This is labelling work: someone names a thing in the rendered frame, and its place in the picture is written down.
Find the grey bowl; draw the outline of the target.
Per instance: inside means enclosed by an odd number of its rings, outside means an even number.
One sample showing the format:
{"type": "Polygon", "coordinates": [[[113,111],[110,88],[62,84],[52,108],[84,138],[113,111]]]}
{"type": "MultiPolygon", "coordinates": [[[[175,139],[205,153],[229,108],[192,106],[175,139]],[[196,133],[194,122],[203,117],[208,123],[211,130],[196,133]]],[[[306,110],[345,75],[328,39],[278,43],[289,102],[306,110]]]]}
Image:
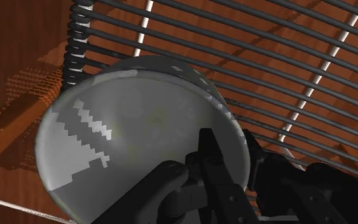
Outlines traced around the grey bowl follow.
{"type": "Polygon", "coordinates": [[[160,162],[184,162],[202,128],[213,130],[233,181],[246,187],[247,141],[214,84],[180,60],[124,59],[53,101],[36,136],[36,165],[54,202],[91,224],[160,162]]]}

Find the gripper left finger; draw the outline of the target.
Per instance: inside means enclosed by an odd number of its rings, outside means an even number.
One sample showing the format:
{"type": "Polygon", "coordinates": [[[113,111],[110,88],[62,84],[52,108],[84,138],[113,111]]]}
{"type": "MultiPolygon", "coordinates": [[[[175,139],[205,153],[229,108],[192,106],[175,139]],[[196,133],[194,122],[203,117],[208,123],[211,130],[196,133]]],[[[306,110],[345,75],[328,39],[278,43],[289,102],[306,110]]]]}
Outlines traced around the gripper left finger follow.
{"type": "Polygon", "coordinates": [[[92,224],[182,224],[193,210],[201,224],[260,224],[212,129],[200,129],[198,150],[184,164],[160,163],[92,224]]]}

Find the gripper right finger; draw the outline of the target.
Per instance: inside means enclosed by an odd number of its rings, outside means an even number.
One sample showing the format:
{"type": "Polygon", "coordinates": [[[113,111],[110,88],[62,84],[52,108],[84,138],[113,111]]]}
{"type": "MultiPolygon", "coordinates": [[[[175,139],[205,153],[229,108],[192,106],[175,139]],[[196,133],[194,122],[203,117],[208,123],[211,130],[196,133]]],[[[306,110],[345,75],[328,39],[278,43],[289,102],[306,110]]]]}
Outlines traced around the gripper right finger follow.
{"type": "Polygon", "coordinates": [[[283,155],[269,152],[244,130],[251,156],[249,190],[264,216],[287,215],[297,224],[358,224],[358,178],[325,163],[302,171],[283,155]]]}

